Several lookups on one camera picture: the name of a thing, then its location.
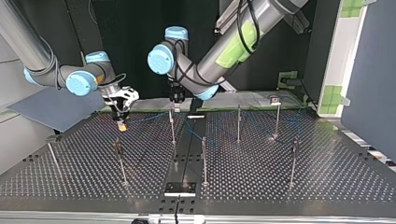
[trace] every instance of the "white wall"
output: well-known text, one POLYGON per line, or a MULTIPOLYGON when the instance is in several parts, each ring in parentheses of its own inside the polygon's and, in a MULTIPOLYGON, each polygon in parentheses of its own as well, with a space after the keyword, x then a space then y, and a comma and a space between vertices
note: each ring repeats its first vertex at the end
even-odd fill
MULTIPOLYGON (((366 11, 367 7, 363 7, 359 17, 339 17, 337 20, 329 53, 329 61, 322 84, 318 111, 320 111, 325 86, 342 86, 341 95, 344 97, 347 95, 347 88, 355 62, 366 11)), ((318 114, 321 117, 341 118, 343 108, 343 105, 339 105, 336 114, 318 114)))
POLYGON ((53 130, 7 111, 42 87, 30 84, 23 75, 23 65, 0 36, 0 174, 46 144, 53 130))

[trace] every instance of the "black cable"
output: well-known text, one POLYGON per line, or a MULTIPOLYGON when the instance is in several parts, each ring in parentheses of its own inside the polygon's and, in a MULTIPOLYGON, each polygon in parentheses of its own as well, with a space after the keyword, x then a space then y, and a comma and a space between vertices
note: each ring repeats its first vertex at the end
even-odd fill
MULTIPOLYGON (((242 32, 242 25, 241 25, 242 4, 243 4, 243 0, 239 0, 238 9, 236 12, 236 26, 238 28, 239 38, 241 39, 242 45, 244 46, 245 50, 247 51, 247 53, 253 54, 254 51, 251 51, 250 48, 248 47, 248 44, 247 44, 245 37, 243 35, 243 32, 242 32)), ((254 43, 253 47, 255 49, 257 49, 257 47, 259 46, 259 42, 260 42, 260 25, 259 25, 259 22, 257 21, 257 17, 255 15, 255 13, 254 13, 254 7, 253 7, 253 4, 251 3, 251 0, 247 0, 247 7, 250 11, 250 16, 251 16, 251 19, 253 19, 254 27, 256 29, 256 42, 254 43)))
POLYGON ((173 48, 172 54, 173 54, 173 57, 174 57, 175 62, 176 62, 176 64, 175 64, 175 78, 168 77, 168 78, 169 78, 171 81, 173 81, 173 82, 179 83, 183 78, 186 78, 186 79, 189 80, 190 82, 192 82, 192 83, 194 83, 194 84, 196 84, 196 85, 199 85, 199 86, 212 87, 212 86, 216 86, 216 85, 221 85, 222 83, 228 81, 228 78, 233 74, 233 72, 234 72, 234 71, 236 70, 236 68, 239 66, 239 63, 238 63, 237 66, 235 66, 234 69, 231 70, 231 72, 228 72, 227 74, 225 74, 225 75, 224 75, 225 78, 224 78, 224 80, 222 80, 221 82, 209 82, 209 81, 205 80, 205 79, 198 73, 198 69, 197 69, 197 66, 196 66, 196 67, 195 67, 195 69, 196 69, 195 71, 196 71, 198 77, 199 77, 203 82, 205 82, 205 83, 200 83, 200 82, 197 82, 197 81, 195 81, 194 79, 190 78, 189 76, 187 76, 187 74, 190 72, 191 68, 194 66, 194 63, 193 63, 193 62, 190 63, 190 65, 189 65, 189 67, 186 69, 186 71, 183 71, 183 70, 181 69, 181 67, 180 67, 180 64, 178 63, 178 60, 177 60, 177 48, 176 48, 176 44, 181 43, 181 48, 182 48, 182 51, 183 51, 183 53, 184 53, 184 52, 185 52, 185 46, 184 46, 183 41, 182 41, 182 40, 177 40, 175 43, 172 43, 172 42, 169 41, 169 40, 164 40, 164 42, 170 44, 170 45, 172 46, 172 48, 173 48), (178 73, 178 72, 181 73, 181 77, 180 77, 180 78, 177 78, 177 73, 178 73))
POLYGON ((239 0, 238 9, 236 11, 236 26, 238 27, 238 34, 239 34, 239 37, 241 38, 241 42, 242 42, 242 45, 244 46, 245 50, 247 51, 247 53, 253 54, 253 52, 248 47, 247 42, 245 41, 244 34, 242 33, 241 9, 242 9, 243 2, 244 2, 244 0, 239 0))
POLYGON ((256 29, 256 43, 254 43, 253 48, 257 49, 260 43, 260 25, 259 21, 257 21, 256 13, 254 12, 253 4, 251 0, 247 0, 248 10, 250 11, 251 19, 253 19, 254 28, 256 29))
POLYGON ((300 82, 301 85, 303 86, 303 89, 305 91, 305 94, 308 96, 308 100, 310 100, 312 102, 312 104, 314 105, 315 109, 318 111, 318 106, 315 104, 314 99, 311 97, 311 95, 308 93, 308 91, 306 90, 305 84, 303 82, 303 79, 300 78, 300 82))
POLYGON ((176 209, 175 209, 175 223, 178 224, 178 217, 177 217, 177 211, 178 211, 178 204, 180 203, 180 195, 177 198, 177 204, 176 204, 176 209))
POLYGON ((229 78, 229 77, 233 74, 233 72, 236 70, 236 67, 235 67, 235 69, 232 70, 232 72, 229 72, 228 74, 224 75, 224 76, 227 76, 227 78, 224 78, 224 80, 222 80, 221 82, 217 82, 217 83, 213 83, 213 84, 206 84, 206 83, 197 82, 197 81, 195 81, 194 79, 192 79, 192 78, 190 78, 189 76, 187 76, 187 73, 184 72, 183 70, 181 70, 180 66, 178 67, 178 69, 179 69, 180 73, 182 74, 182 77, 185 77, 185 78, 188 79, 190 82, 192 82, 192 83, 194 83, 194 84, 196 84, 196 85, 199 85, 199 86, 212 87, 212 86, 216 86, 216 85, 221 85, 222 83, 228 81, 228 78, 229 78))

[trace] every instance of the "vertical post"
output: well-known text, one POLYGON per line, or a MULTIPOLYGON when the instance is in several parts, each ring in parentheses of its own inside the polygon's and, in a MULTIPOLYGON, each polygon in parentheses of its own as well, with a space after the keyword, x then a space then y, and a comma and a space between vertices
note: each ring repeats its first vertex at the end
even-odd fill
POLYGON ((50 151, 50 154, 51 154, 51 156, 53 158, 53 161, 55 162, 55 165, 58 168, 58 172, 59 172, 60 175, 62 175, 61 174, 61 167, 59 166, 58 160, 56 159, 55 152, 53 151, 52 145, 50 143, 47 143, 47 145, 49 146, 49 151, 50 151))
POLYGON ((122 177, 124 179, 124 185, 128 185, 128 180, 126 179, 125 168, 123 167, 122 156, 120 155, 120 166, 122 170, 122 177))
POLYGON ((279 128, 279 114, 280 114, 280 104, 277 106, 277 110, 276 110, 276 126, 275 126, 274 138, 277 138, 277 130, 279 128))
POLYGON ((207 172, 206 172, 206 137, 202 138, 202 156, 204 157, 204 186, 207 186, 207 172))
POLYGON ((289 191, 291 191, 294 187, 294 172, 296 168, 296 161, 297 161, 297 156, 300 151, 300 141, 298 137, 294 139, 294 144, 292 147, 292 152, 293 152, 293 164, 291 166, 291 176, 290 176, 290 185, 289 185, 289 191))
POLYGON ((241 105, 238 106, 238 138, 237 138, 237 142, 240 143, 241 142, 241 105))
POLYGON ((279 128, 279 115, 280 115, 280 106, 282 103, 280 103, 280 97, 277 95, 271 95, 270 96, 270 105, 276 105, 276 126, 275 126, 275 133, 273 134, 273 137, 276 139, 278 136, 278 128, 279 128))
POLYGON ((174 126, 172 109, 169 110, 169 121, 171 122, 171 128, 172 128, 172 143, 173 145, 175 145, 176 138, 175 138, 175 126, 174 126))

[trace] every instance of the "perforated metal table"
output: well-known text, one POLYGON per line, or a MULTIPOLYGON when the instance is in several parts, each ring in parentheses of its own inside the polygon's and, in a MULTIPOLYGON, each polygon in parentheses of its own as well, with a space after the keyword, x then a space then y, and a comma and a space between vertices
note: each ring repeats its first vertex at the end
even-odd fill
POLYGON ((119 133, 97 115, 53 144, 59 168, 43 147, 0 176, 6 211, 186 214, 209 216, 396 217, 396 174, 308 110, 208 112, 205 119, 132 114, 119 133), (208 185, 203 182, 206 137, 208 185), (292 142, 301 148, 291 178, 292 142), (123 185, 115 138, 125 148, 123 185), (170 182, 196 183, 192 198, 165 197, 170 182))

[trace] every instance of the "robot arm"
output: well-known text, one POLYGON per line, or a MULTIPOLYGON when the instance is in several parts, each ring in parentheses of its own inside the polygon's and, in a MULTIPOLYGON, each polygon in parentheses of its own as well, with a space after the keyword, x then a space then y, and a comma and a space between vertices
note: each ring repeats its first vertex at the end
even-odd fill
POLYGON ((239 0, 236 21, 198 64, 183 53, 188 41, 187 30, 169 27, 165 30, 165 40, 149 53, 148 65, 154 73, 167 74, 196 97, 208 100, 218 90, 219 78, 244 62, 254 51, 258 39, 286 14, 294 14, 307 1, 247 0, 247 7, 242 10, 244 1, 239 0))
POLYGON ((130 87, 120 86, 122 77, 115 75, 105 52, 88 54, 83 67, 59 66, 50 45, 39 37, 13 0, 0 0, 0 35, 25 65, 23 73, 29 82, 67 88, 77 96, 100 90, 120 131, 126 131, 125 119, 139 94, 130 87))

